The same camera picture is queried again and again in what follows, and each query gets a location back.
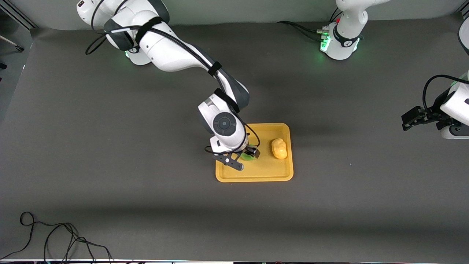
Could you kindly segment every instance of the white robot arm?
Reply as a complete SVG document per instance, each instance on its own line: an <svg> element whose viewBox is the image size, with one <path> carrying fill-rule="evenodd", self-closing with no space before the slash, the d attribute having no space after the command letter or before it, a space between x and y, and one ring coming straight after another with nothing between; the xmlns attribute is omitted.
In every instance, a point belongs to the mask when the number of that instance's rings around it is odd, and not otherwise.
<svg viewBox="0 0 469 264"><path fill-rule="evenodd" d="M343 12L338 23L332 22L323 30L330 36L320 50L335 60L345 60L356 50L359 36L368 22L366 9L390 0L335 0Z"/></svg>
<svg viewBox="0 0 469 264"><path fill-rule="evenodd" d="M469 55L469 20L465 20L459 29L459 42ZM455 81L450 88L438 96L431 107L427 107L426 91L430 82L436 78ZM404 131L418 124L438 122L437 128L445 139L469 139L469 81L468 75L455 78L448 75L436 75L430 78L424 87L424 107L416 106L402 115Z"/></svg>
<svg viewBox="0 0 469 264"><path fill-rule="evenodd" d="M243 164L238 161L241 153L259 156L258 145L249 145L246 124L237 114L249 103L248 90L202 49L176 36L167 25L169 13L161 0L94 1L80 1L78 14L92 27L103 25L107 40L126 51L133 63L151 62L163 71L200 67L217 79L221 89L198 106L204 127L214 135L210 139L212 150L206 151L215 160L242 170Z"/></svg>

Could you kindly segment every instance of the gray table surface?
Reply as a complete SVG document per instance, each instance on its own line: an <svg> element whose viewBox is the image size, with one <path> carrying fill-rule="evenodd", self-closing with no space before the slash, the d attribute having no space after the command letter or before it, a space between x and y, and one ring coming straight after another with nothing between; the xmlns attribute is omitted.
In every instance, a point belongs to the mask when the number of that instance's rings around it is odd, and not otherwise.
<svg viewBox="0 0 469 264"><path fill-rule="evenodd" d="M174 27L248 87L246 122L290 127L293 179L240 184L218 182L203 151L197 105L217 83L202 69L137 67L108 43L85 56L94 33L35 31L0 130L1 255L26 242L29 210L114 258L469 262L469 140L401 128L428 78L468 69L460 23L373 21L341 62L283 24ZM12 257L41 258L49 231Z"/></svg>

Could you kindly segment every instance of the cable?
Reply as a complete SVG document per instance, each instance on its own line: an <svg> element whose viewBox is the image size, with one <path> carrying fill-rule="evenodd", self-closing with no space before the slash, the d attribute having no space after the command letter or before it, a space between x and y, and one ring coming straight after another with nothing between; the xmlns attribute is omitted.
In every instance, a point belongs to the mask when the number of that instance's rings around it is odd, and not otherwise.
<svg viewBox="0 0 469 264"><path fill-rule="evenodd" d="M31 217L31 223L30 224L25 224L23 222L23 217L25 215L29 215ZM112 259L112 256L111 256L111 253L109 252L108 248L105 247L105 246L102 246L102 245L98 245L98 244L95 244L95 243L92 243L92 242L89 242L86 240L86 238L82 237L82 236L79 236L78 235L78 230L77 228L72 224L72 223L57 223L57 224L47 224L47 223L44 223L44 222L41 222L41 221L36 221L34 219L34 215L31 213L31 212L23 212L20 216L20 224L22 226L31 226L31 230L30 230L30 235L29 235L29 239L28 239L28 242L26 243L26 245L18 250L18 251L14 251L14 252L11 252L10 254L7 254L6 256L0 258L0 259L4 259L4 258L7 258L15 253L18 253L18 252L21 252L23 250L25 250L28 245L30 244L31 242L31 238L32 238L32 234L33 234L33 231L34 231L34 226L36 224L41 224L41 225L45 225L45 226L54 226L53 230L50 231L50 233L47 235L47 238L45 239L45 242L44 242L44 254L43 254L43 259L44 259L44 263L47 262L46 260L46 250L47 250L47 243L49 241L49 238L51 237L51 235L58 229L60 228L61 226L63 226L65 228L65 230L67 230L71 237L70 237L70 242L68 243L68 247L67 247L67 251L64 255L64 257L62 258L62 261L61 263L66 263L67 260L68 260L68 254L70 252L70 250L72 249L73 245L75 242L79 242L79 243L83 243L86 245L87 249L88 249L88 253L90 254L91 258L93 259L93 261L96 260L96 258L94 257L93 253L91 252L91 248L90 246L94 246L94 247L99 247L99 248L104 248L106 250L106 253L107 253L107 256L109 258L109 263L111 263L111 259Z"/></svg>
<svg viewBox="0 0 469 264"><path fill-rule="evenodd" d="M331 18L329 18L329 22L332 22L332 17L334 16L335 12L337 12L337 10L339 10L339 8L336 8L336 9L334 10L334 12L333 12L332 15L331 15Z"/></svg>
<svg viewBox="0 0 469 264"><path fill-rule="evenodd" d="M248 124L246 124L246 123L239 117L238 114L235 114L235 115L236 115L236 117L239 119L239 121L241 121L241 123L242 123L243 125L245 125L246 127L248 127L249 130L251 130L251 131L254 133L254 135L256 136L256 139L257 139L257 145L253 145L252 147L258 148L258 147L261 145L261 139L260 139L259 136L257 135L256 131L254 131Z"/></svg>
<svg viewBox="0 0 469 264"><path fill-rule="evenodd" d="M94 49L92 49L92 50L90 51L90 48L91 48L98 40L100 40L100 39L102 39L102 38L103 38L103 40L102 40L98 45L96 45L96 47L94 47ZM96 38L93 42L91 42L91 44L86 48L85 54L86 54L86 55L90 55L91 53L95 52L105 41L106 41L106 34L103 34L103 35L97 37L97 38Z"/></svg>
<svg viewBox="0 0 469 264"><path fill-rule="evenodd" d="M306 34L306 32L309 32L309 33L316 33L316 30L312 30L312 29L309 29L307 27L303 27L302 25L300 24L297 24L297 23L294 23L294 22L291 22L291 21L279 21L277 23L282 23L282 24L288 24L288 25L291 25L293 26L296 30L298 30L301 34L303 34L305 37L309 38L309 39L312 39L312 40L316 40L316 41L322 41L322 39L317 39L317 38L313 38L312 36Z"/></svg>
<svg viewBox="0 0 469 264"><path fill-rule="evenodd" d="M142 27L142 26L134 25L134 26L128 26L128 27L121 27L121 28L118 28L118 29L114 29L113 31L122 30L122 29L127 29L127 28L128 28L129 30L138 30L138 29L140 29L141 27ZM175 38L175 37L174 37L173 35L171 35L171 34L168 34L168 33L164 32L164 31L161 31L161 30L158 30L158 29L154 29L154 28L150 28L148 31L153 32L153 33L156 33L156 34L159 34L159 35L161 35L161 36L164 36L164 37L170 39L171 41L173 41L174 43L176 43L177 45L179 45L181 48L183 48L184 50L186 50L187 52L189 52L192 56L194 56L200 63L202 63L202 65L203 65L204 67L206 67L207 69L210 69L211 65L209 65L202 57L199 56L199 54L197 54L195 51L193 51L191 48L189 48L186 44L184 44L184 43L183 43L181 40L179 40L178 38ZM107 35L107 34L110 34L110 33L112 33L112 31L111 31L111 32L105 32L105 33L102 34L102 36L100 36L99 38L95 39L95 40L88 46L88 48L87 48L86 51L85 51L85 54L86 54L86 55L89 55L89 54L93 53L97 48L99 48L99 47L103 44L103 42L105 41L105 39L102 40L94 49L92 49L91 51L89 51L89 49L92 47L92 45L94 45L96 42L98 42L101 37L103 37L103 36L105 36L105 35ZM223 84L222 84L220 78L218 77L218 75L214 75L214 77L215 77L215 79L218 81L218 84L220 85L220 87L223 88ZM231 107L230 107L230 110L231 110L232 114L236 115L236 116L239 118L239 116L236 114L236 112L235 112ZM240 149L240 148L243 146L244 141L246 140L246 137L247 137L247 135L246 135L246 128L243 127L243 129L244 129L244 135L245 135L244 140L241 142L241 144L239 145L239 147L237 147L235 150ZM212 153L212 154L217 154L217 155L224 155L224 154L234 153L234 151L225 151L225 152L219 152L219 153L217 153L217 152L210 152L210 153Z"/></svg>
<svg viewBox="0 0 469 264"><path fill-rule="evenodd" d="M300 25L300 24L298 24L298 23L295 23L295 22L283 20L283 21L278 21L277 23L292 25L292 26L294 26L294 27L299 27L299 28L301 28L301 29L304 30L304 31L316 33L316 30L309 29L309 28L304 27L304 26L302 26L302 25Z"/></svg>
<svg viewBox="0 0 469 264"><path fill-rule="evenodd" d="M120 5L116 8L116 11L114 12L114 16L117 15L117 12L119 11L119 9L125 4L125 2L127 2L128 0L124 0L122 1L122 3L120 3Z"/></svg>
<svg viewBox="0 0 469 264"><path fill-rule="evenodd" d="M96 5L96 7L94 8L94 11L93 11L93 15L91 15L91 29L97 33L97 34L100 34L100 35L103 35L103 34L106 34L105 32L98 32L95 28L94 28L94 16L96 15L98 9L99 9L99 6L104 2L104 0L101 0L99 1L99 3Z"/></svg>
<svg viewBox="0 0 469 264"><path fill-rule="evenodd" d="M331 22L333 22L338 16L340 16L341 14L343 13L343 11L341 11L340 13L338 13L333 19Z"/></svg>
<svg viewBox="0 0 469 264"><path fill-rule="evenodd" d="M463 80L463 79L459 79L459 78L456 78L456 77L453 77L453 76L449 76L449 75L444 75L444 74L439 74L439 75L435 75L433 77L431 77L430 79L428 79L427 83L425 84L424 86L424 92L422 94L422 102L424 104L424 108L425 108L425 111L427 113L430 113L430 111L428 110L428 107L427 107L427 100L426 100L426 96L427 96L427 88L428 88L428 85L431 83L431 81L433 81L434 79L436 78L446 78L446 79L450 79L450 80L453 80L453 81L457 81L457 82L461 82L461 83L464 83L464 84L468 84L469 85L469 81L466 81L466 80Z"/></svg>

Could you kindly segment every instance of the potato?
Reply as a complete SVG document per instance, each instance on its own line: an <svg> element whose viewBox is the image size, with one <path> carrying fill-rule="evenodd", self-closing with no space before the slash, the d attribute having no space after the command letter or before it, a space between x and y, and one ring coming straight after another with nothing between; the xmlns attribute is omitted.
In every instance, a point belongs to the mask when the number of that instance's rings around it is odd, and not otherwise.
<svg viewBox="0 0 469 264"><path fill-rule="evenodd" d="M278 159L284 159L288 156L287 144L283 139L274 139L272 141L272 153Z"/></svg>

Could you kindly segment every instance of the yellow tray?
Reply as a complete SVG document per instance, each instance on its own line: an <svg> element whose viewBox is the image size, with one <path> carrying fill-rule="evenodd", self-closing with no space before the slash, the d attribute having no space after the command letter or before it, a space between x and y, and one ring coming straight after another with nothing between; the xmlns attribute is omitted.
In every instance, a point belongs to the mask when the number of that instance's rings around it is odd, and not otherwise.
<svg viewBox="0 0 469 264"><path fill-rule="evenodd" d="M215 176L221 182L259 182L259 181L287 181L293 177L292 144L290 129L284 123L249 124L256 131L261 140L258 159L245 161L239 158L244 165L244 170L237 171L225 166L221 162L215 162ZM288 156L279 160L273 156L272 141L281 138L287 144ZM249 142L257 143L253 133L249 135Z"/></svg>

